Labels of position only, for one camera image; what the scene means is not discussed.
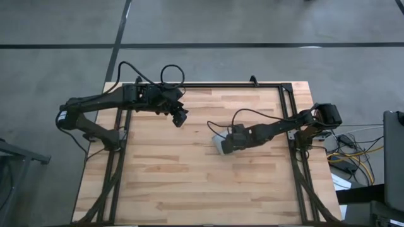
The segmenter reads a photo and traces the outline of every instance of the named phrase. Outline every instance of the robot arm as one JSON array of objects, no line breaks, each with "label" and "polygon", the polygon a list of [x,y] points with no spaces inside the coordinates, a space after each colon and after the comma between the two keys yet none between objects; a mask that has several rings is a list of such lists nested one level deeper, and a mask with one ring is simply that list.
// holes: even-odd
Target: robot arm
[{"label": "robot arm", "polygon": [[83,113],[108,108],[155,112],[156,114],[171,114],[176,127],[186,120],[188,113],[178,100],[182,93],[178,88],[171,88],[169,84],[155,86],[152,84],[125,84],[116,90],[102,95],[83,98],[70,98],[66,104],[60,106],[57,126],[65,130],[79,129],[85,134],[84,138],[101,139],[105,149],[115,151],[120,149],[119,131],[107,130],[88,120]]},{"label": "robot arm", "polygon": [[325,129],[335,129],[341,123],[342,120],[335,105],[315,105],[310,110],[303,110],[297,115],[272,124],[257,124],[247,128],[243,124],[234,125],[232,133],[227,134],[221,142],[222,151],[224,154],[230,154],[233,151],[261,146],[276,135],[302,126],[307,127],[304,131],[295,133],[295,146],[299,149],[307,149],[318,133]]}]

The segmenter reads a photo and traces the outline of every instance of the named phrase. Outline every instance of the concrete floor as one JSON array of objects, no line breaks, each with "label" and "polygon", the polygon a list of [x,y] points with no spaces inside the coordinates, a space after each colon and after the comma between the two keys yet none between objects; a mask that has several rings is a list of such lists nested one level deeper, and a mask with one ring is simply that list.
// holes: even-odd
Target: concrete floor
[{"label": "concrete floor", "polygon": [[[0,44],[113,44],[124,3],[1,1]],[[393,0],[133,0],[122,42],[404,42],[404,16]],[[49,166],[32,165],[13,226],[70,221],[83,153],[54,118],[69,97],[101,92],[111,52],[0,50],[0,137],[52,155]],[[252,74],[260,81],[308,81],[314,101],[336,104],[344,124],[380,124],[383,111],[404,111],[402,59],[399,47],[128,49],[119,51],[117,62],[132,62],[153,80],[164,65],[178,64],[187,81],[247,81]],[[123,70],[122,81],[135,78]],[[176,80],[176,72],[167,71],[167,80]],[[326,146],[335,146],[332,139]],[[370,162],[376,183],[383,183],[383,153],[372,153]],[[365,184],[360,173],[358,179]]]}]

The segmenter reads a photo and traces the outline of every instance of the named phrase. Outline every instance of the wooden tabletop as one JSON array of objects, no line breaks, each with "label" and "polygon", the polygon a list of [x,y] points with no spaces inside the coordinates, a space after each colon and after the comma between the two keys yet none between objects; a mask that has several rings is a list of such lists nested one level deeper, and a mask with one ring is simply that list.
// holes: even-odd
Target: wooden tabletop
[{"label": "wooden tabletop", "polygon": [[[105,89],[112,84],[106,83]],[[308,82],[292,84],[298,111],[310,108]],[[170,115],[133,112],[115,224],[299,224],[286,135],[220,156],[211,141],[213,132],[206,126],[207,120],[229,124],[240,108],[283,117],[278,90],[188,88],[180,101],[189,110],[181,128],[173,125]],[[102,110],[97,123],[112,129],[115,117],[116,109]],[[251,112],[236,118],[246,126],[274,121]],[[89,153],[102,147],[94,143]],[[107,157],[107,151],[102,151],[86,164],[73,221],[83,217],[101,193]],[[309,166],[314,190],[340,218],[324,150],[310,150]],[[311,216],[307,195],[305,203]]]}]

